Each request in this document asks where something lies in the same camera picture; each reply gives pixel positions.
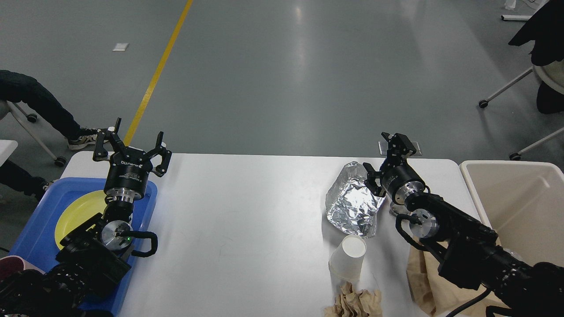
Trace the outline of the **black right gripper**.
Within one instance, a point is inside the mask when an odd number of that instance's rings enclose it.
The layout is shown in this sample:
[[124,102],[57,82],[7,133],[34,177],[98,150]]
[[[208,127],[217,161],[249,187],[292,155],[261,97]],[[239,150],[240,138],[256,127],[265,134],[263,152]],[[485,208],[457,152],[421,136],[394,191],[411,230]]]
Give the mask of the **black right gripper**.
[[391,197],[393,203],[405,205],[409,197],[423,193],[426,184],[407,163],[407,158],[417,153],[416,146],[407,135],[381,133],[387,142],[386,159],[376,171],[372,164],[363,162],[367,172],[365,186],[375,197]]

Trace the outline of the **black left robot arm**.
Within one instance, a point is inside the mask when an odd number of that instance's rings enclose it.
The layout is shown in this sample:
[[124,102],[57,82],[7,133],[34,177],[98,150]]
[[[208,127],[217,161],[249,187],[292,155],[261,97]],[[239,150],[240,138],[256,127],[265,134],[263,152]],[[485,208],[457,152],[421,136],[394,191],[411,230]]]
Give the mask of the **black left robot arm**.
[[115,125],[97,135],[93,161],[110,164],[104,184],[105,209],[77,225],[61,240],[55,265],[41,273],[24,269],[1,281],[1,315],[26,317],[110,317],[108,310],[83,310],[83,299],[106,297],[131,270],[129,257],[147,258],[158,249],[158,236],[133,229],[135,201],[145,197],[150,173],[162,177],[172,152],[163,132],[149,151],[125,145]]

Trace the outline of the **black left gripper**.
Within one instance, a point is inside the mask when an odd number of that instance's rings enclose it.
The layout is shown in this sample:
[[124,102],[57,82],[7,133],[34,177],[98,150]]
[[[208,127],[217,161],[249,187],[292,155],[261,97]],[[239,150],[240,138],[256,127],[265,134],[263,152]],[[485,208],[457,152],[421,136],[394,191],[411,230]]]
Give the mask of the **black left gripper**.
[[[97,133],[93,150],[93,161],[109,161],[110,164],[104,185],[106,203],[134,203],[143,199],[149,173],[161,178],[167,173],[172,157],[172,152],[167,150],[167,145],[163,142],[164,132],[159,132],[155,148],[152,150],[128,150],[118,134],[121,120],[121,117],[118,117],[113,126]],[[109,155],[106,143],[113,149],[112,155]],[[156,156],[161,157],[161,162],[153,165],[151,159]]]

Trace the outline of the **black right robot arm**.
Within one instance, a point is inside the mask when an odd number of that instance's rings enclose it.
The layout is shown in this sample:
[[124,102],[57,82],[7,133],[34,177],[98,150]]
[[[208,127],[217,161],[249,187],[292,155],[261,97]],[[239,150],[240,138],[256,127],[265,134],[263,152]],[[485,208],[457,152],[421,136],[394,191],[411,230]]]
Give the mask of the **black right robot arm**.
[[505,307],[487,306],[488,317],[561,317],[564,311],[563,268],[539,262],[528,265],[497,245],[498,234],[431,193],[408,164],[416,148],[404,134],[382,132],[386,159],[379,170],[368,162],[365,186],[378,197],[389,196],[407,214],[397,214],[395,228],[407,243],[438,261],[438,274],[459,288],[485,291],[449,313],[456,316],[494,293]]

